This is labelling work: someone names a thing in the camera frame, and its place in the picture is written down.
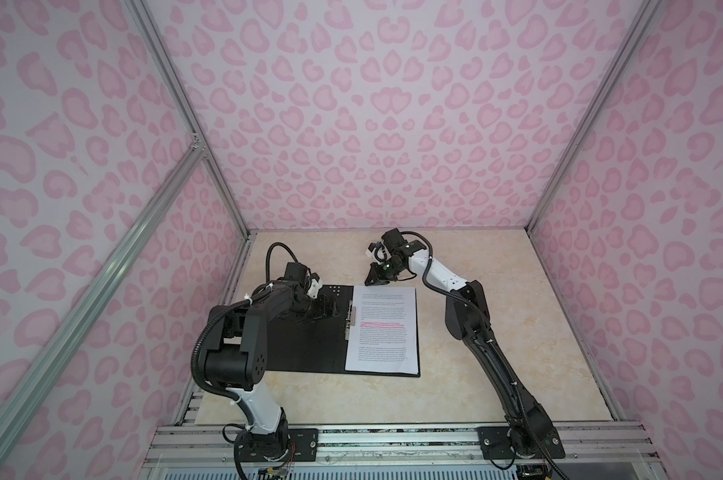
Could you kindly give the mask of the blue folder with black inside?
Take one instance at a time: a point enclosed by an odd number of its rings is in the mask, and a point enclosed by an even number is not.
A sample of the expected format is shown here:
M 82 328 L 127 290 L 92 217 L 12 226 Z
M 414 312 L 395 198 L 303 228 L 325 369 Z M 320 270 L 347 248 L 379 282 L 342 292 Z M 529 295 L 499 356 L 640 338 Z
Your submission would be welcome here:
M 266 369 L 281 372 L 361 374 L 344 369 L 347 343 L 344 340 L 345 320 L 354 286 L 325 285 L 319 294 L 333 294 L 339 314 L 320 321 L 298 321 L 288 312 L 267 325 Z

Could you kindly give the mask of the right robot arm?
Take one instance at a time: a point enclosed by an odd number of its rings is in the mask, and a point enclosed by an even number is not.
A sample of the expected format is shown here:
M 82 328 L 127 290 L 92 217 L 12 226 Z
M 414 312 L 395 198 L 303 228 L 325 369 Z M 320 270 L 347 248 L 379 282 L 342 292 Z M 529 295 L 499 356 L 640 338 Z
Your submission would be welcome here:
M 407 271 L 428 290 L 445 298 L 445 326 L 479 362 L 501 402 L 509 424 L 505 451 L 511 460 L 541 458 L 549 463 L 565 457 L 563 440 L 545 408 L 527 390 L 497 343 L 481 282 L 466 280 L 444 266 L 431 242 L 414 231 L 391 229 L 369 244 L 366 286 L 401 280 Z

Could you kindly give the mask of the printed paper sheet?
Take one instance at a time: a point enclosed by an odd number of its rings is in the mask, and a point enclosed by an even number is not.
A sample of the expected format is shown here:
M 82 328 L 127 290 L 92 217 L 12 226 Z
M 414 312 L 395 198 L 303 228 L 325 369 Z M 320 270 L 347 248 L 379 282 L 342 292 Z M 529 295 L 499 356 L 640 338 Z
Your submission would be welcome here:
M 361 374 L 421 374 L 415 288 L 353 288 L 344 369 Z

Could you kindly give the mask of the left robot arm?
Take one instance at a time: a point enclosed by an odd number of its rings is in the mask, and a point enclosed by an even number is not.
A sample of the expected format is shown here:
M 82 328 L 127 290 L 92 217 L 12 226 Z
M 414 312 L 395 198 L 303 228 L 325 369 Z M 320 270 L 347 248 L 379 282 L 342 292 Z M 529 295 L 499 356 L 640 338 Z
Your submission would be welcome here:
M 234 451 L 245 448 L 267 460 L 289 454 L 288 421 L 283 408 L 260 384 L 267 366 L 267 327 L 282 318 L 307 320 L 330 311 L 333 302 L 319 294 L 320 277 L 299 263 L 286 264 L 283 276 L 268 280 L 235 304 L 212 308 L 190 356 L 190 374 L 203 391 L 239 407 L 245 424 Z

